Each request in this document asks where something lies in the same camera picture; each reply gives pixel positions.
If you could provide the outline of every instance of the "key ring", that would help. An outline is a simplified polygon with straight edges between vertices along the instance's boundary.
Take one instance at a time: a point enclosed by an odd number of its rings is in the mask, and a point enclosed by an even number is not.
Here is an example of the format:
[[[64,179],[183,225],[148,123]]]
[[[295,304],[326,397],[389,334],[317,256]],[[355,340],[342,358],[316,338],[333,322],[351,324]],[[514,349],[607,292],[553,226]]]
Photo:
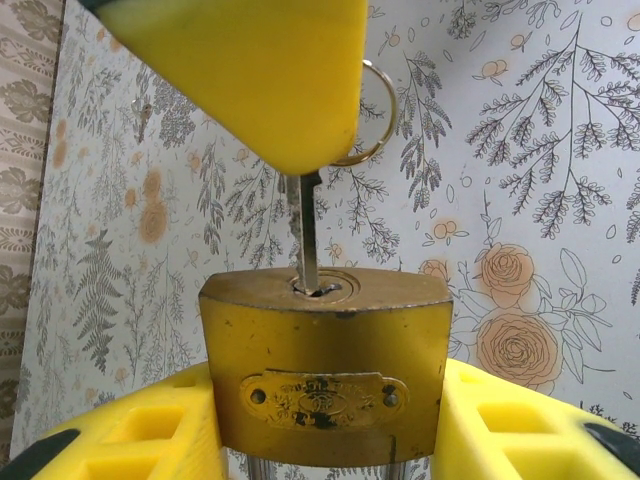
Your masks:
[[[393,82],[391,81],[389,75],[384,73],[369,60],[365,59],[362,61],[362,63],[364,64],[365,68],[369,69],[380,80],[382,80],[382,83],[384,83],[384,86],[387,88],[387,92],[389,93],[389,97],[391,98],[391,119],[389,121],[389,126],[387,127],[386,132],[384,132],[382,138],[378,140],[378,142],[373,147],[365,150],[364,152],[360,152],[357,155],[344,157],[337,162],[332,163],[332,167],[353,167],[354,165],[359,165],[360,163],[366,162],[386,145],[386,143],[391,138],[391,135],[393,135],[393,130],[395,129],[396,116],[398,112],[398,101],[396,99],[395,91],[393,90]]]

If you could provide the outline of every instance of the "yellow plastic surface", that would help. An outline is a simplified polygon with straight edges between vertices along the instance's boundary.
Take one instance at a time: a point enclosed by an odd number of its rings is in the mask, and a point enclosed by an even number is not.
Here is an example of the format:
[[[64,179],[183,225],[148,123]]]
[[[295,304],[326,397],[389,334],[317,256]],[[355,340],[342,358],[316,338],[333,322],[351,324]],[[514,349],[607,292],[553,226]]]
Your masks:
[[[637,480],[581,424],[610,422],[449,359],[432,480]]]
[[[280,172],[309,173],[351,150],[367,0],[113,0],[96,14]]]
[[[81,415],[35,480],[223,480],[206,363]],[[449,359],[432,480],[637,480],[581,427],[608,421]]]
[[[222,480],[227,455],[217,430],[206,363],[66,422],[81,431],[34,480]]]

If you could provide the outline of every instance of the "brass nameplate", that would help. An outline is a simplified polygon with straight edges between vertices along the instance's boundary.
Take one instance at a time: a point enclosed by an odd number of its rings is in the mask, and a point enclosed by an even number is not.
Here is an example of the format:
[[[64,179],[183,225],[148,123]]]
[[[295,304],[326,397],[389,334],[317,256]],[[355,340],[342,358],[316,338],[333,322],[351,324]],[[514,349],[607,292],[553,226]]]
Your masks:
[[[288,429],[366,429],[387,422],[409,401],[407,386],[379,373],[318,375],[266,371],[240,385],[243,405]]]

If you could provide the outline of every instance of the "metal key blade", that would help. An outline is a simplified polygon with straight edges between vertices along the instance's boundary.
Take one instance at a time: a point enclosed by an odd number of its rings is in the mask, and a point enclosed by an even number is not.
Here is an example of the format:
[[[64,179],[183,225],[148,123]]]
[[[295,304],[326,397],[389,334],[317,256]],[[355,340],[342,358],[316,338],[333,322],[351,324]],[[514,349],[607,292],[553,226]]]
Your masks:
[[[296,289],[313,295],[319,288],[316,246],[316,205],[314,189],[322,183],[316,171],[302,176],[286,177],[287,200],[291,206],[289,226],[298,241]]]

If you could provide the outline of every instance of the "wallpaper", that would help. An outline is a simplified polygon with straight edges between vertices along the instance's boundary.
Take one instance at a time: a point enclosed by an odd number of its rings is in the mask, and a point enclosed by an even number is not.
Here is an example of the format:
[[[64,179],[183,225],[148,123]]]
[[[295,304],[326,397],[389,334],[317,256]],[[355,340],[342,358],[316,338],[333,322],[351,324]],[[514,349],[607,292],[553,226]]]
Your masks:
[[[0,467],[9,458],[61,0],[0,1]]]
[[[316,205],[324,265],[444,278],[451,356],[635,436],[638,31],[633,2],[372,0],[367,57],[395,83],[395,134],[366,165],[322,170]],[[356,150],[388,111],[365,74]],[[74,0],[51,132],[13,454],[203,361],[205,279],[295,255],[278,174]],[[245,465],[234,454],[236,477]]]

